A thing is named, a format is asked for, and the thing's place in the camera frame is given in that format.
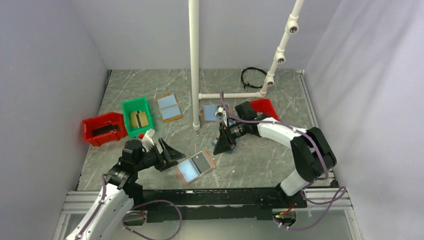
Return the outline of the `grey credit card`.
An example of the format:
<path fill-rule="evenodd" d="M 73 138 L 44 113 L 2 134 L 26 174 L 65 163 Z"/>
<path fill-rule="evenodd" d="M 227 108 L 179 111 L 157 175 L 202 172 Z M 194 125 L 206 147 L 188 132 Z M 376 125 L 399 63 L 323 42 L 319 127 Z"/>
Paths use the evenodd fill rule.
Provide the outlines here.
<path fill-rule="evenodd" d="M 209 157 L 203 151 L 192 156 L 191 160 L 199 174 L 204 174 L 213 168 Z"/>

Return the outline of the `brown blue card holder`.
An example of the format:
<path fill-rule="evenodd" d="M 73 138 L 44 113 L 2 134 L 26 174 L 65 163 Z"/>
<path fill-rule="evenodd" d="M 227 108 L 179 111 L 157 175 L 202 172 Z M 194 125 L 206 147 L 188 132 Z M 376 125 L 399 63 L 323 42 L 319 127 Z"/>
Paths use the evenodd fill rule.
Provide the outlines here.
<path fill-rule="evenodd" d="M 184 185 L 189 185 L 215 168 L 216 164 L 205 150 L 199 151 L 176 166 L 178 177 Z"/>

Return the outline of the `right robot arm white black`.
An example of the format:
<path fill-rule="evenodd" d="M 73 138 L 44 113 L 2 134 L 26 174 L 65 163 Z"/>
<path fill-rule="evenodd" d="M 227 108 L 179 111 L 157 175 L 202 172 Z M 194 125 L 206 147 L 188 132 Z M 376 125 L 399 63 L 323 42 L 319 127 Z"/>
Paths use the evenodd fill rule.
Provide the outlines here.
<path fill-rule="evenodd" d="M 219 125 L 213 154 L 233 150 L 237 139 L 247 134 L 273 140 L 290 149 L 295 168 L 278 185 L 281 190 L 275 194 L 275 200 L 280 207 L 289 207 L 300 190 L 319 177 L 327 176 L 337 164 L 324 133 L 318 127 L 305 129 L 282 123 L 269 114 L 259 113 L 249 101 L 237 105 L 235 111 L 238 117 L 234 124 L 228 126 L 224 121 Z"/>

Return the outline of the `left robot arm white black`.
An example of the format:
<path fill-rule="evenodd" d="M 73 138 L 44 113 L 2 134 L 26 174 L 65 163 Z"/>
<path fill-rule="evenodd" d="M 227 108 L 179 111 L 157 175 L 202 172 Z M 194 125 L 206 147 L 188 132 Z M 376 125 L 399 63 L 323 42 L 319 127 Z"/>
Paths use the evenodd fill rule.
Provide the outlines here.
<path fill-rule="evenodd" d="M 123 218 L 148 204 L 143 186 L 138 184 L 138 173 L 154 167 L 162 172 L 176 166 L 185 154 L 170 147 L 159 138 L 154 143 L 148 136 L 128 140 L 121 156 L 101 177 L 101 190 L 80 223 L 67 240 L 108 240 Z"/>

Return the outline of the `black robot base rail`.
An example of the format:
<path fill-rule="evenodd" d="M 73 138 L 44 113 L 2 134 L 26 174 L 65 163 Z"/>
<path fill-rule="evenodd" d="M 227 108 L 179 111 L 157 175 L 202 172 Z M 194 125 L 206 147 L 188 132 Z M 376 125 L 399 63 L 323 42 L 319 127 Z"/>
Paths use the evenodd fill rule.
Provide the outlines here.
<path fill-rule="evenodd" d="M 148 203 L 131 212 L 148 223 L 173 220 L 272 220 L 287 210 L 307 207 L 300 194 L 286 196 L 275 187 L 211 189 L 146 189 Z"/>

